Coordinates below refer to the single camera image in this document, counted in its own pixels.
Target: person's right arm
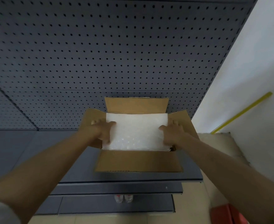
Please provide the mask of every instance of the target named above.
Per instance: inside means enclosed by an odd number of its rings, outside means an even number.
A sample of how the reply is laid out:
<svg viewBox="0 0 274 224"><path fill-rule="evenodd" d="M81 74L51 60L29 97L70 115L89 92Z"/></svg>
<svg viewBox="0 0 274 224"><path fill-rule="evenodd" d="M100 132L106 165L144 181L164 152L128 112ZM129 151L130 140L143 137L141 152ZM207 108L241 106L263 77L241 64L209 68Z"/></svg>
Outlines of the person's right arm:
<svg viewBox="0 0 274 224"><path fill-rule="evenodd" d="M210 147L174 124L161 126L164 143L183 148L206 176L250 222L274 223L274 183L253 168Z"/></svg>

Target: wall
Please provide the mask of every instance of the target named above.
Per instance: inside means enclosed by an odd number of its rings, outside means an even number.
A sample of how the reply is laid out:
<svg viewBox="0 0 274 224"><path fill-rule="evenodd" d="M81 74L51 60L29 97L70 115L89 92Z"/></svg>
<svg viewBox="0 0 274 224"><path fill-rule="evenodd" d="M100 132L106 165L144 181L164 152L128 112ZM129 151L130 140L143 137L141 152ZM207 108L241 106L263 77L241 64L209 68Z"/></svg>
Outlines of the wall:
<svg viewBox="0 0 274 224"><path fill-rule="evenodd" d="M258 0L192 119L195 129L211 132L268 91L274 93L274 0ZM274 94L222 132L274 181Z"/></svg>

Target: white foam sheet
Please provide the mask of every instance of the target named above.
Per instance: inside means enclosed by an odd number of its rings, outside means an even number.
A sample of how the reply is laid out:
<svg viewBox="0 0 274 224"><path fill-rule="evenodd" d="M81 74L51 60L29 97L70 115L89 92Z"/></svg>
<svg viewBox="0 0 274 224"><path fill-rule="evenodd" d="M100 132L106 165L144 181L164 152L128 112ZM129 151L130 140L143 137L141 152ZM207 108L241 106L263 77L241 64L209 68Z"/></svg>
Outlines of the white foam sheet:
<svg viewBox="0 0 274 224"><path fill-rule="evenodd" d="M167 125L168 114L106 114L106 121L115 121L110 131L110 144L103 144L107 150L169 151L163 145L163 132L159 126Z"/></svg>

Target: yellow stick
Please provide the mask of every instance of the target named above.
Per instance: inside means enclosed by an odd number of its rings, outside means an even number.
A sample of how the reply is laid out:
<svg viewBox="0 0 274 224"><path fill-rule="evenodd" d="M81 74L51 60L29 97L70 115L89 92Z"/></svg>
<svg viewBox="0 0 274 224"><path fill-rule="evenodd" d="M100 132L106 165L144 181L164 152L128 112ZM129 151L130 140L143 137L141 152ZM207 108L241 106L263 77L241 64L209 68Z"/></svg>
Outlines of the yellow stick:
<svg viewBox="0 0 274 224"><path fill-rule="evenodd" d="M272 94L273 94L272 92L267 92L265 95L263 95L261 98L259 98L255 102L253 102L247 108L243 109L242 111L240 111L239 113L237 113L234 117L232 117L231 119L227 120L225 123L223 123L222 125L220 125L216 129L214 129L211 132L211 134L215 134L217 131L221 130L223 127L225 127L226 125L230 124L233 120L235 120L236 118L240 117L241 115L243 115L244 113L246 113L247 111L249 111L251 108L253 108L254 106L258 105L263 100L265 100L268 97L270 97Z"/></svg>

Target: forearm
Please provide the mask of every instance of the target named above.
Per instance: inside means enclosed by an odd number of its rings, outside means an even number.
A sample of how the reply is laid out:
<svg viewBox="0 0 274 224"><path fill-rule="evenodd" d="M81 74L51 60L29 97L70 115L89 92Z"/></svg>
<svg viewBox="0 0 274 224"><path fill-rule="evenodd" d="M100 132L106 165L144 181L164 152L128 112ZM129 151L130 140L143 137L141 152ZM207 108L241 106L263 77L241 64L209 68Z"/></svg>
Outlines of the forearm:
<svg viewBox="0 0 274 224"><path fill-rule="evenodd" d="M274 223L274 183L254 169L189 134L178 141L250 223Z"/></svg>
<svg viewBox="0 0 274 224"><path fill-rule="evenodd" d="M85 148L97 137L91 128L77 131L22 163L0 179L0 202L27 223Z"/></svg>

